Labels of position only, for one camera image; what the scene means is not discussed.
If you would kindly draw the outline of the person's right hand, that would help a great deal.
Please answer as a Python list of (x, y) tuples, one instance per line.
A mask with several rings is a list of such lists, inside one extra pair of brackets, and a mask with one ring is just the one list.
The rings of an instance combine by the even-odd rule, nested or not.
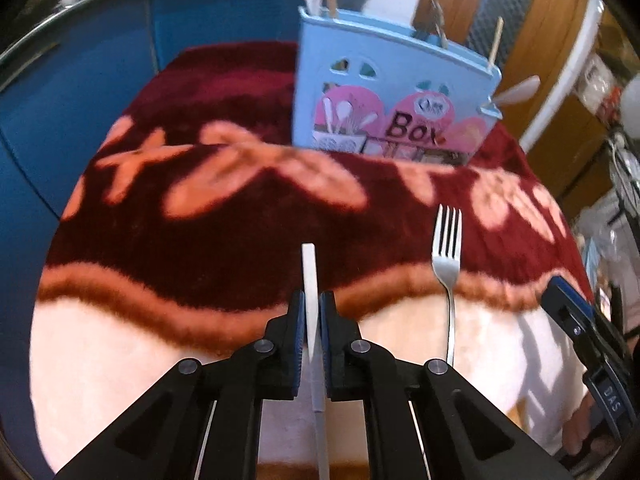
[[(580, 402), (576, 411), (562, 428), (562, 447), (568, 455), (575, 456), (582, 449), (582, 445), (588, 438), (591, 431), (590, 414), (591, 409), (596, 405), (590, 393), (587, 393)], [(593, 452), (601, 455), (608, 455), (617, 448), (616, 441), (609, 437), (595, 438), (590, 448)]]

